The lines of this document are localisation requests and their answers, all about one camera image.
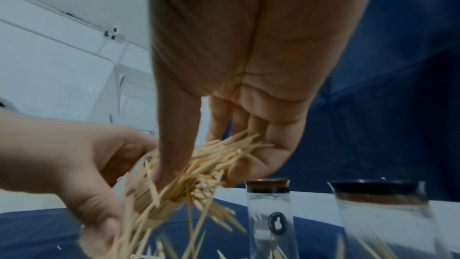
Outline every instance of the dark blue curtain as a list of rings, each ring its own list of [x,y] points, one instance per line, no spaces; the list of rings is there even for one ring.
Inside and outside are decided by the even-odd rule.
[[[460,0],[371,0],[275,177],[404,178],[460,201]]]

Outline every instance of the person's left hand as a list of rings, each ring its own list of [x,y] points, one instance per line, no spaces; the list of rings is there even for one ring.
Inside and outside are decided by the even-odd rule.
[[[122,202],[111,186],[156,139],[123,126],[39,120],[0,110],[0,188],[55,193],[107,243],[120,228]]]

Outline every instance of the round black sticker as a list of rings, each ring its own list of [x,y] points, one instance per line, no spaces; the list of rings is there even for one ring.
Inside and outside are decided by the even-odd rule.
[[[268,228],[275,235],[283,235],[288,229],[288,221],[280,212],[274,212],[268,217]]]

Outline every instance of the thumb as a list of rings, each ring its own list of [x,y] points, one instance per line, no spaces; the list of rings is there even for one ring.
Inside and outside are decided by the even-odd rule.
[[[201,98],[155,68],[158,92],[160,163],[153,171],[158,189],[165,187],[190,161],[201,117]]]
[[[96,167],[78,169],[67,177],[59,193],[68,210],[109,247],[120,231],[122,202]]]

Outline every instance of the bundle of toothpicks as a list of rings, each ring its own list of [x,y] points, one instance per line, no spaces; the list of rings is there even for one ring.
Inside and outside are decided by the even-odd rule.
[[[197,244],[196,241],[207,217],[228,231],[236,228],[245,232],[234,218],[233,210],[214,202],[214,194],[234,164],[242,158],[254,159],[251,152],[270,146],[255,142],[256,137],[245,131],[226,140],[211,141],[195,148],[185,170],[160,192],[151,180],[152,168],[159,161],[159,153],[156,150],[150,152],[141,159],[140,170],[125,175],[122,231],[115,236],[110,249],[103,247],[91,229],[83,230],[81,248],[93,259],[164,259],[165,251],[172,259],[179,259],[167,239],[157,240],[152,256],[147,257],[143,253],[152,231],[184,205],[187,205],[189,243],[181,259],[197,258],[206,232],[202,232]],[[201,211],[195,226],[192,207]]]

